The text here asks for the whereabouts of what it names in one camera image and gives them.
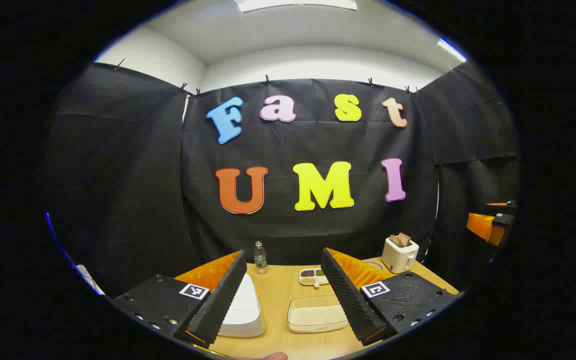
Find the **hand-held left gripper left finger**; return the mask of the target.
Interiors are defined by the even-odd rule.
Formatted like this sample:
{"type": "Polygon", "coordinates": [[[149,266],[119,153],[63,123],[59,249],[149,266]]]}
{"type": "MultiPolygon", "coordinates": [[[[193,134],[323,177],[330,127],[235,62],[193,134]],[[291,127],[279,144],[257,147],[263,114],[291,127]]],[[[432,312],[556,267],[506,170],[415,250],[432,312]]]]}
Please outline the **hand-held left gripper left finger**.
{"type": "Polygon", "coordinates": [[[247,272],[246,257],[239,250],[178,276],[154,275],[111,302],[164,337],[208,348],[247,272]]]}

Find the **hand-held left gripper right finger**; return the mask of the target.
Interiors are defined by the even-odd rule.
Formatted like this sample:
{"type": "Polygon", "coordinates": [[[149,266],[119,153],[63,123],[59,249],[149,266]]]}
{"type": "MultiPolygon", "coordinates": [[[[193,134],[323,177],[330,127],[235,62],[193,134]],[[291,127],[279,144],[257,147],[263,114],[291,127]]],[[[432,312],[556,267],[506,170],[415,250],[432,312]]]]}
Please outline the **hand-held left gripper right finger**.
{"type": "Polygon", "coordinates": [[[418,327],[458,299],[417,273],[395,275],[332,248],[322,249],[321,269],[364,346],[418,327]]]}

